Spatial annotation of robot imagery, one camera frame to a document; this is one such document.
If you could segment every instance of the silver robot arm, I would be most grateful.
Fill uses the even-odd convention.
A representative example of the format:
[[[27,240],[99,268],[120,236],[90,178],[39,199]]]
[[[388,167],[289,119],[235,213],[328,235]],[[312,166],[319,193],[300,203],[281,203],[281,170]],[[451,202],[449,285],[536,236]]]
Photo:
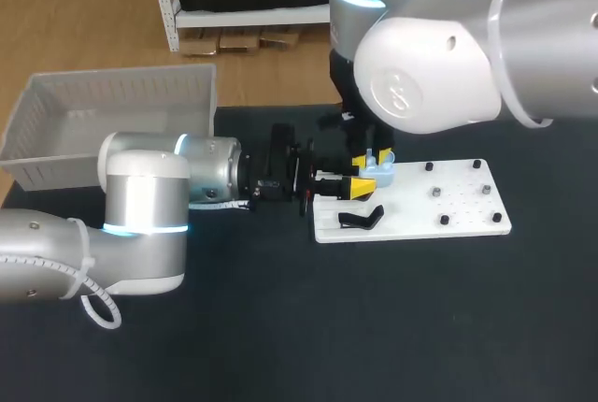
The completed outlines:
[[[103,230],[32,210],[0,210],[0,298],[70,298],[101,326],[121,316],[111,294],[159,294],[177,288],[185,273],[190,169],[161,151],[122,151],[106,168]],[[113,321],[99,318],[97,294]]]
[[[106,138],[98,157],[100,185],[107,190],[107,164],[121,151],[172,151],[187,160],[190,167],[189,201],[216,204],[247,200],[245,185],[239,187],[245,171],[241,144],[231,137],[170,136],[151,133],[114,133]]]
[[[598,116],[596,0],[331,0],[336,54],[385,123]]]

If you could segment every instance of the white cable wrap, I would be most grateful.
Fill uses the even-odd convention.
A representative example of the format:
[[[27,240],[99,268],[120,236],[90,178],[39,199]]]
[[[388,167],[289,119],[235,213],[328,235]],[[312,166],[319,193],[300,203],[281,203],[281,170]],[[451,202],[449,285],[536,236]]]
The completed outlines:
[[[492,0],[488,15],[489,56],[494,81],[503,96],[506,106],[518,122],[528,128],[546,128],[552,124],[552,120],[546,119],[538,123],[527,114],[517,97],[511,78],[506,70],[500,33],[500,15],[504,1]]]
[[[219,204],[190,203],[189,205],[190,210],[223,210],[227,208],[249,209],[249,201],[229,201]]]
[[[113,321],[107,321],[98,315],[93,309],[88,296],[81,297],[81,303],[83,304],[85,312],[100,327],[104,327],[105,329],[118,329],[122,324],[121,311],[107,291],[100,287],[95,280],[87,276],[87,271],[94,264],[94,259],[90,256],[90,236],[87,232],[87,226],[83,221],[78,219],[69,218],[68,221],[76,223],[81,234],[81,242],[83,246],[81,270],[53,260],[42,259],[41,257],[26,257],[16,254],[0,254],[0,264],[37,266],[40,268],[58,271],[59,273],[63,273],[67,276],[75,278],[75,281],[73,285],[71,285],[68,293],[61,297],[61,299],[69,299],[78,291],[81,285],[85,285],[90,289],[91,292],[98,296],[102,302],[104,302],[104,304],[106,304],[106,307],[108,310],[110,310]]]
[[[81,260],[81,269],[78,271],[75,281],[61,299],[70,299],[77,294],[78,289],[81,287],[81,283],[87,278],[87,272],[95,265],[95,259],[90,253],[90,234],[87,232],[87,226],[79,218],[69,218],[68,221],[75,223],[78,227],[78,231],[81,235],[83,259]]]

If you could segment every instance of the white shelf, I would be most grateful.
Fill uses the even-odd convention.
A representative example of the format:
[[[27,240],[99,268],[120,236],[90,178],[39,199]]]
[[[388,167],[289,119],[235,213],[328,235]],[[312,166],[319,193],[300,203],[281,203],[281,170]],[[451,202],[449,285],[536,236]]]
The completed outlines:
[[[164,30],[171,51],[178,51],[179,28],[209,28],[217,26],[265,26],[328,23],[328,5],[318,7],[281,8],[267,11],[205,12],[183,11],[178,0],[158,0]]]
[[[179,7],[178,0],[175,0],[173,7]],[[241,12],[187,12],[180,10],[175,16],[175,20],[177,28],[328,23],[330,9],[328,5],[320,5]]]

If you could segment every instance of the white plastic board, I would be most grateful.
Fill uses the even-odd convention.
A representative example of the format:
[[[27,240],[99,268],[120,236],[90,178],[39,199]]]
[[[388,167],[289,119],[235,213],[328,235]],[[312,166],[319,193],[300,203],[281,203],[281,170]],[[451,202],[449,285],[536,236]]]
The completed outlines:
[[[319,243],[407,240],[417,238],[502,236],[511,232],[511,221],[488,164],[481,160],[434,162],[426,171],[426,163],[395,164],[392,186],[378,189],[367,202],[338,201],[335,197],[314,198],[314,231]],[[317,179],[339,179],[319,173]],[[489,194],[483,188],[490,185]],[[434,196],[434,188],[440,195]],[[342,229],[339,212],[367,217],[377,206],[384,206],[385,215],[371,231]],[[496,223],[494,214],[502,220]],[[449,216],[447,225],[440,219]]]

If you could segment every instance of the black mat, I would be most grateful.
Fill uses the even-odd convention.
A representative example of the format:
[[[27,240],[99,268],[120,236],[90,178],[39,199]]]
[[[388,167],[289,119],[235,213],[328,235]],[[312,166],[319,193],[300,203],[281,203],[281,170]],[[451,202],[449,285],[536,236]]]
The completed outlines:
[[[219,109],[244,145],[293,122],[319,151],[322,108]],[[578,401],[598,397],[598,123],[397,134],[401,161],[487,159],[507,237],[318,245],[295,205],[194,213],[187,276],[119,298],[123,326],[79,302],[0,306],[0,397],[238,402]],[[97,189],[25,194],[100,226]]]

